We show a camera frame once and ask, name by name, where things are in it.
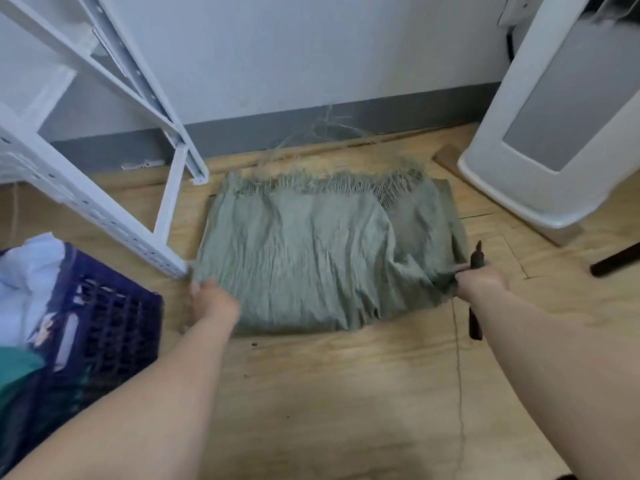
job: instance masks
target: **hand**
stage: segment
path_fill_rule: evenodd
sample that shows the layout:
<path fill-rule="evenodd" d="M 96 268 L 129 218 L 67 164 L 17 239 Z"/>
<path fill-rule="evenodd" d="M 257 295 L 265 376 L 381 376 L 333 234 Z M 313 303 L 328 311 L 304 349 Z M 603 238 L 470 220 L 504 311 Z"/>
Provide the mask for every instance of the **hand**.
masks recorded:
<path fill-rule="evenodd" d="M 226 291 L 218 288 L 217 280 L 192 283 L 193 315 L 197 321 L 206 318 L 225 320 L 236 324 L 240 317 L 240 303 Z"/>
<path fill-rule="evenodd" d="M 485 287 L 498 287 L 502 290 L 509 289 L 507 277 L 496 268 L 484 266 L 480 269 L 469 269 L 456 273 L 458 282 L 458 298 L 471 303 L 473 296 L 482 292 Z"/>

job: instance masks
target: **fringe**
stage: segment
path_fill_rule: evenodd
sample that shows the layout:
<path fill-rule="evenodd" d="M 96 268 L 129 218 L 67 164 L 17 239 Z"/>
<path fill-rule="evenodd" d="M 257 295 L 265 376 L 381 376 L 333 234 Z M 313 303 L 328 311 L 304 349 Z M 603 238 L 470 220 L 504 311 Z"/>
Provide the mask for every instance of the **fringe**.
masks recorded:
<path fill-rule="evenodd" d="M 402 195 L 410 193 L 424 181 L 422 170 L 398 169 L 388 175 L 364 175 L 341 171 L 329 177 L 314 177 L 304 170 L 279 175 L 266 180 L 237 178 L 236 196 L 265 196 L 278 190 L 290 189 L 302 194 L 339 193 L 357 195 L 372 193 L 384 209 Z"/>

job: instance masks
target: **light wood flooring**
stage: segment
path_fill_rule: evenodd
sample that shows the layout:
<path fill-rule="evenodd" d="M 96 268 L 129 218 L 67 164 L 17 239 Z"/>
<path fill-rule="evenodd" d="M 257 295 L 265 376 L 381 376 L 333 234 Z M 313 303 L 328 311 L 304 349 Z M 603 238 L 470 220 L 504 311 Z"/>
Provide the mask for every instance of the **light wood flooring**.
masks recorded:
<path fill-rule="evenodd" d="M 558 249 L 468 185 L 431 162 L 446 143 L 465 148 L 467 125 L 352 149 L 304 150 L 300 159 L 256 167 L 260 153 L 209 161 L 211 183 L 182 185 L 170 237 L 185 259 L 196 256 L 207 201 L 224 171 L 279 173 L 304 166 L 383 171 L 401 158 L 423 162 L 451 181 L 470 242 L 512 289 L 559 319 L 579 320 L 640 338 L 640 265 L 603 280 L 587 265 L 640 240 L 640 173 L 621 184 L 585 233 Z M 153 227 L 166 169 L 96 177 L 120 204 Z M 8 236 L 10 191 L 0 189 L 0 242 Z M 164 295 L 163 348 L 188 322 L 186 282 L 171 281 L 64 206 L 28 185 L 19 188 L 19 228 L 12 244 L 41 232 L 102 260 Z M 233 339 L 228 348 L 201 476 L 238 479 L 451 479 L 460 454 L 460 343 L 464 456 L 457 478 L 550 480 L 567 473 L 518 402 L 486 342 L 467 337 L 468 307 L 454 300 L 362 331 L 301 337 Z"/>

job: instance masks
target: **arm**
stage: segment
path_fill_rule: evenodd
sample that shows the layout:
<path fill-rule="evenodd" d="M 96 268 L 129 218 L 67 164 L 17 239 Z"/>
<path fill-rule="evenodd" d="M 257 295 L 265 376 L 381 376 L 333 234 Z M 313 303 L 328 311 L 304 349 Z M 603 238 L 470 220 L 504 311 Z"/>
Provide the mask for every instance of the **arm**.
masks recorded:
<path fill-rule="evenodd" d="M 553 318 L 490 267 L 456 275 L 500 367 L 580 480 L 640 472 L 640 346 Z"/>
<path fill-rule="evenodd" d="M 205 282 L 198 322 L 167 355 L 66 423 L 6 480 L 195 478 L 236 300 Z"/>

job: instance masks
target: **white wall socket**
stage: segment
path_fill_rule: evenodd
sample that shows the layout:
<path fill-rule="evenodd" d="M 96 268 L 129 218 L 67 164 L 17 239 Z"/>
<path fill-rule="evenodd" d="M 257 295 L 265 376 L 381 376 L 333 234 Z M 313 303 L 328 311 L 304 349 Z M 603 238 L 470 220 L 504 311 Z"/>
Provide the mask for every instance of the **white wall socket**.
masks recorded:
<path fill-rule="evenodd" d="M 533 17 L 540 8 L 542 0 L 507 0 L 498 20 L 499 27 L 512 27 Z"/>

